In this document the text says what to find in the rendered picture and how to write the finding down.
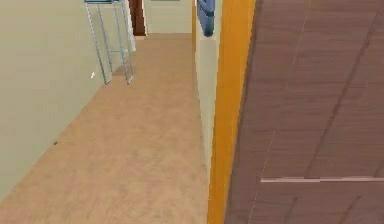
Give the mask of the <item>dark brown room door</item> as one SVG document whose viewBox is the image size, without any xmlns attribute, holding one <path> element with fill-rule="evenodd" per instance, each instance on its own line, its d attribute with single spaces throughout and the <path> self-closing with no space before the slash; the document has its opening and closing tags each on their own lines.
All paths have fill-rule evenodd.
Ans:
<svg viewBox="0 0 384 224">
<path fill-rule="evenodd" d="M 128 0 L 131 14 L 133 33 L 135 36 L 145 36 L 143 0 Z"/>
</svg>

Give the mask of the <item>brown wooden room door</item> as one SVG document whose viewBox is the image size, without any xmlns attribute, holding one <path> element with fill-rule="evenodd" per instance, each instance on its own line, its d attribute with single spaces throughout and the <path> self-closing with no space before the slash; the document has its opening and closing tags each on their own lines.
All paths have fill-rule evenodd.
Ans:
<svg viewBox="0 0 384 224">
<path fill-rule="evenodd" d="M 384 0 L 257 0 L 224 224 L 384 224 Z"/>
</svg>

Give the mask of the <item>blue framed wall picture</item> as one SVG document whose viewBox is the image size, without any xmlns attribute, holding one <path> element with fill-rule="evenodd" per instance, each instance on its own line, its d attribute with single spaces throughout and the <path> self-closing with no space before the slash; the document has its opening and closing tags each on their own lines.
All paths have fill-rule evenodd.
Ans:
<svg viewBox="0 0 384 224">
<path fill-rule="evenodd" d="M 196 0 L 197 17 L 205 37 L 214 33 L 215 0 Z"/>
</svg>

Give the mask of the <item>grey metal frame table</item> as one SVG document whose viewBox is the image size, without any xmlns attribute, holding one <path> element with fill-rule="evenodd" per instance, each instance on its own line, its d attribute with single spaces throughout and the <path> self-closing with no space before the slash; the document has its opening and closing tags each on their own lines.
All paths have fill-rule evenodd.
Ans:
<svg viewBox="0 0 384 224">
<path fill-rule="evenodd" d="M 121 69 L 126 83 L 135 77 L 136 51 L 128 0 L 83 0 L 97 60 L 105 84 Z"/>
</svg>

